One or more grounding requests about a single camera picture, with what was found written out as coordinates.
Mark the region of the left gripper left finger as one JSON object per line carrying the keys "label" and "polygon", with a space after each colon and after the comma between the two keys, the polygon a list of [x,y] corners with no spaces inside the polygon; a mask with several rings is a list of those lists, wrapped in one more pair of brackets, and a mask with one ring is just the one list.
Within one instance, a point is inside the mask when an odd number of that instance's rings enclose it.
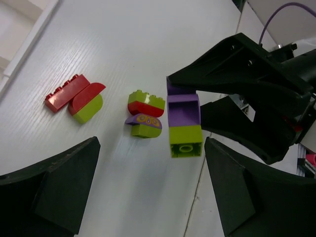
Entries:
{"label": "left gripper left finger", "polygon": [[100,152],[96,136],[0,177],[2,237],[79,233]]}

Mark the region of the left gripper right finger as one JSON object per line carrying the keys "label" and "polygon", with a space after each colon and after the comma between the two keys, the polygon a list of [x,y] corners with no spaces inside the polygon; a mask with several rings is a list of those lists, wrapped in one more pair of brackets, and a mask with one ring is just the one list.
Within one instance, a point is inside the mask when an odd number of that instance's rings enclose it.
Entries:
{"label": "left gripper right finger", "polygon": [[260,163],[213,138],[204,149],[225,236],[315,236],[315,179]]}

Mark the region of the green square lego brick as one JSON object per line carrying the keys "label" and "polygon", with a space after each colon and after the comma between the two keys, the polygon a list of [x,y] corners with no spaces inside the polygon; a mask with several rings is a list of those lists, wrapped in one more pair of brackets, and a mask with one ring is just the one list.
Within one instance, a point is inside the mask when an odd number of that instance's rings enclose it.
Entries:
{"label": "green square lego brick", "polygon": [[200,157],[203,135],[200,125],[169,127],[172,158]]}

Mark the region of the purple lego piece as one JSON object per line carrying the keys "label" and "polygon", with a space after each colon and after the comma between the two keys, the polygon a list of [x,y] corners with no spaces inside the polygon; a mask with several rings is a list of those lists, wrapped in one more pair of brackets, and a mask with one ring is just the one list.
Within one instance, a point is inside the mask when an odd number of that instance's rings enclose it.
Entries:
{"label": "purple lego piece", "polygon": [[166,78],[169,127],[200,125],[199,97],[194,89],[171,85]]}

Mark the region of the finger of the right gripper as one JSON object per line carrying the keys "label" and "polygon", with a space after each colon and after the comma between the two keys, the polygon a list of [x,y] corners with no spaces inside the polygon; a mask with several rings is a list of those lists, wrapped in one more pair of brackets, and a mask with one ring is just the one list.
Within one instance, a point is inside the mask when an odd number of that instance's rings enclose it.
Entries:
{"label": "finger of the right gripper", "polygon": [[314,52],[284,62],[276,54],[238,33],[220,41],[167,80],[179,88],[238,94],[257,111],[298,118],[313,107]]}
{"label": "finger of the right gripper", "polygon": [[259,110],[251,121],[229,96],[202,105],[200,117],[203,130],[239,142],[266,164],[283,160],[296,140],[296,131],[281,117]]}

